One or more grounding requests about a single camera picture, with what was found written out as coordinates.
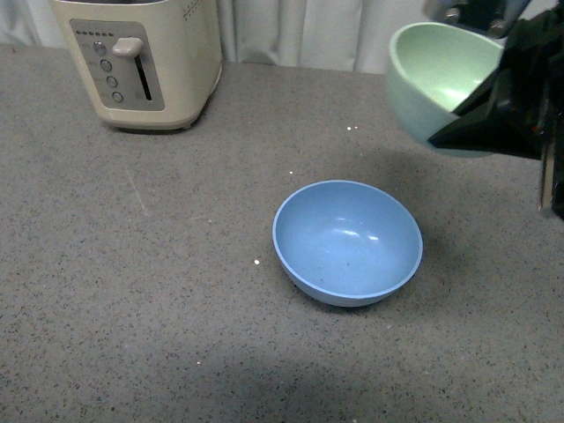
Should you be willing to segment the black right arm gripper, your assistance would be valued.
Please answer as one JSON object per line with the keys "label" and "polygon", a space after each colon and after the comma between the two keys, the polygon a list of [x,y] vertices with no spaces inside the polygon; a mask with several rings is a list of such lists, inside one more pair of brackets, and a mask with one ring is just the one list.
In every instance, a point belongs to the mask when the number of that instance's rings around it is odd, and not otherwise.
{"label": "black right arm gripper", "polygon": [[505,41],[497,67],[455,108],[461,117],[428,141],[441,149],[540,160],[538,208],[562,217],[563,3],[524,19],[527,5],[425,3],[425,14],[434,21]]}

